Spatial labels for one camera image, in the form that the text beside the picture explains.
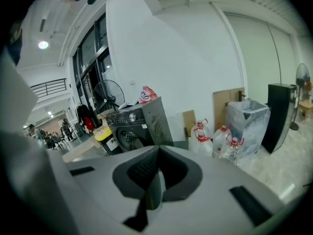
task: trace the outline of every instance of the cardboard box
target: cardboard box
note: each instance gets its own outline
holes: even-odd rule
[[[239,91],[245,94],[244,88],[236,88],[213,93],[214,101],[214,127],[217,131],[222,125],[226,124],[226,106],[229,102],[237,102],[239,100]]]
[[[196,116],[194,110],[183,112],[182,117],[185,123],[185,134],[190,136],[191,128],[196,124]]]

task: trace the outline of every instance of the white floor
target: white floor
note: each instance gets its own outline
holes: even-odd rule
[[[313,114],[298,114],[298,131],[289,129],[283,145],[272,154],[263,147],[238,162],[238,167],[269,187],[284,203],[304,194],[313,182]]]

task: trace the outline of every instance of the white wall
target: white wall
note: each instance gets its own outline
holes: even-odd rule
[[[313,80],[313,39],[311,36],[299,37],[301,47],[302,63],[304,63],[310,72],[311,81]]]
[[[169,118],[194,109],[213,128],[212,93],[243,86],[234,47],[209,4],[152,16],[143,0],[109,0],[107,29],[127,101],[138,99],[147,85],[162,96]]]
[[[265,23],[227,15],[243,52],[248,80],[248,97],[268,101],[268,84],[279,83],[279,65],[274,42]]]
[[[45,83],[51,80],[67,78],[66,66],[57,67],[56,64],[20,70],[19,74],[29,86]]]
[[[270,26],[270,30],[273,34],[279,56],[282,83],[295,84],[297,64],[290,36],[276,27]]]

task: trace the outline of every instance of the balcony railing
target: balcony railing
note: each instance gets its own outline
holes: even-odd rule
[[[66,78],[48,81],[31,86],[38,98],[67,90]]]

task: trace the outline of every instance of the trash bin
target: trash bin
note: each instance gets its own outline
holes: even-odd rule
[[[231,125],[232,136],[245,139],[242,156],[258,151],[268,127],[269,116],[267,105],[251,99],[227,105],[226,123],[227,126]]]
[[[105,148],[109,155],[123,153],[109,127],[104,128],[94,135],[96,140]]]

